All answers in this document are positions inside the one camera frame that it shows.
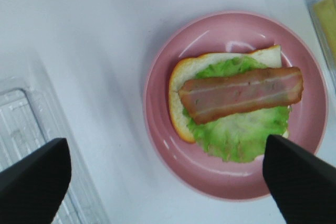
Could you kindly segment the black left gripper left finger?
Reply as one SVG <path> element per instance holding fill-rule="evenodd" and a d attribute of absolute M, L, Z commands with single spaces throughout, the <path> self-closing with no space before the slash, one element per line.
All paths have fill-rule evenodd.
<path fill-rule="evenodd" d="M 67 140 L 55 138 L 1 172 L 1 223 L 52 223 L 70 180 Z"/>

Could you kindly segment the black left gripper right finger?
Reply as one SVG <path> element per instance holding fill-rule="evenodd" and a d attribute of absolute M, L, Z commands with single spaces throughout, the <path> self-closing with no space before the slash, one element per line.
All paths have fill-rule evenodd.
<path fill-rule="evenodd" d="M 262 171 L 286 223 L 335 223 L 335 167 L 280 135 L 270 135 Z"/>

